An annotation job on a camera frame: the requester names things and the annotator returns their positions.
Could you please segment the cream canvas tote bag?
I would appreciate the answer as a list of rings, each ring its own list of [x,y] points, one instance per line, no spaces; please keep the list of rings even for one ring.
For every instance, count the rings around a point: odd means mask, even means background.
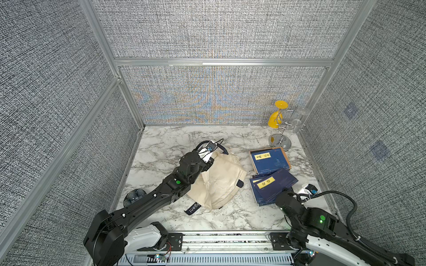
[[[247,171],[240,164],[237,156],[228,153],[221,145],[211,156],[212,167],[202,172],[187,195],[194,201],[185,213],[193,215],[199,208],[208,210],[221,209],[233,199],[239,189],[244,187]]]

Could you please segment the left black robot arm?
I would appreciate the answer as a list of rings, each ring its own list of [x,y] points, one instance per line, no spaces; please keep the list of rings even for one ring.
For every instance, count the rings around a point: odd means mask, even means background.
[[[151,193],[130,205],[108,213],[97,213],[83,240],[83,245],[96,266],[113,266],[125,253],[125,238],[142,221],[164,206],[186,195],[202,172],[214,164],[196,150],[185,154],[179,166],[163,179]]]

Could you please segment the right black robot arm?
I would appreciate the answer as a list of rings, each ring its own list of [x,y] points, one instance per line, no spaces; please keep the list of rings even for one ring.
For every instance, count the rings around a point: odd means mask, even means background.
[[[305,207],[304,203],[328,194],[343,196],[352,203],[345,223],[323,209]],[[354,231],[351,218],[357,204],[344,193],[325,191],[308,195],[283,190],[276,197],[275,204],[290,221],[286,242],[298,252],[312,250],[323,253],[347,266],[415,265],[415,259],[407,253],[387,251]]]

